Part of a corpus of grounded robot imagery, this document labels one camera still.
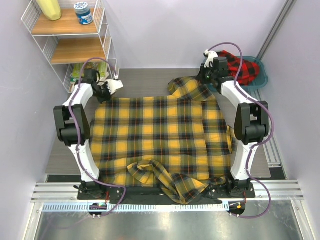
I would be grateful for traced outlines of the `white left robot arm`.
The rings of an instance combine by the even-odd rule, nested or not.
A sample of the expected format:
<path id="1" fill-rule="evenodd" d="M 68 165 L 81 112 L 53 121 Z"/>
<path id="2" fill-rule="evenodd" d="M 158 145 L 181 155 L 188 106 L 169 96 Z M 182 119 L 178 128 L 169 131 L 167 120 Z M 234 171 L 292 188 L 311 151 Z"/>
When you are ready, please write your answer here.
<path id="1" fill-rule="evenodd" d="M 100 73 L 94 69 L 85 69 L 81 82 L 76 83 L 68 100 L 53 109 L 55 127 L 59 141 L 72 152 L 80 170 L 81 182 L 75 188 L 80 194 L 91 195 L 97 200 L 107 192 L 104 184 L 98 182 L 100 170 L 96 166 L 90 150 L 91 136 L 85 106 L 95 96 L 100 102 L 110 97 L 108 88 L 98 85 Z"/>

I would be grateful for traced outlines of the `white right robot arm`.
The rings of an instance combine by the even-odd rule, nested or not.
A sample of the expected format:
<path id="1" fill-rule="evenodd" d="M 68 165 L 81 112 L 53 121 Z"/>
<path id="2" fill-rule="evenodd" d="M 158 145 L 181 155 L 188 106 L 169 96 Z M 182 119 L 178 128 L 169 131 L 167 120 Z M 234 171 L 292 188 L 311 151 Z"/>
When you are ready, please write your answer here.
<path id="1" fill-rule="evenodd" d="M 234 134 L 237 149 L 230 175 L 223 187 L 226 194 L 236 198 L 250 189 L 251 168 L 256 151 L 269 134 L 268 104 L 252 98 L 228 73 L 226 57 L 208 52 L 200 65 L 196 79 L 202 84 L 212 84 L 216 91 L 236 108 Z"/>

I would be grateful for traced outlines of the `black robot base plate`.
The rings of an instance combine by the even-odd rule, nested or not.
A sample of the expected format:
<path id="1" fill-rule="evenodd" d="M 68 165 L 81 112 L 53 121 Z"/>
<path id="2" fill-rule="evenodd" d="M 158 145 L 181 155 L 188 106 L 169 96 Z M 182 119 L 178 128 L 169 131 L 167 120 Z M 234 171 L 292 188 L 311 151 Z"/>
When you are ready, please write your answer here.
<path id="1" fill-rule="evenodd" d="M 221 199 L 253 199 L 256 193 L 249 179 L 237 185 L 229 178 L 211 178 L 201 182 L 184 174 L 174 174 L 173 182 L 156 179 L 156 185 L 105 186 L 94 181 L 82 181 L 73 187 L 78 191 L 78 200 L 102 200 L 116 204 L 147 205 L 196 205 L 202 203 L 218 204 Z"/>

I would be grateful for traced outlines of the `yellow plaid long sleeve shirt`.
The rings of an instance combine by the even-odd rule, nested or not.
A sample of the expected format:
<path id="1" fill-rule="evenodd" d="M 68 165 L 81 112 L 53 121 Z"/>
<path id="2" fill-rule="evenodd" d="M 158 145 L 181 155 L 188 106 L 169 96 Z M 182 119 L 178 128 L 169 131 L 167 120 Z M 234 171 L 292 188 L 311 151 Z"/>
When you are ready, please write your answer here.
<path id="1" fill-rule="evenodd" d="M 158 187 L 186 205 L 226 182 L 234 133 L 207 85 L 180 77 L 168 91 L 102 103 L 91 122 L 90 150 L 104 183 Z"/>

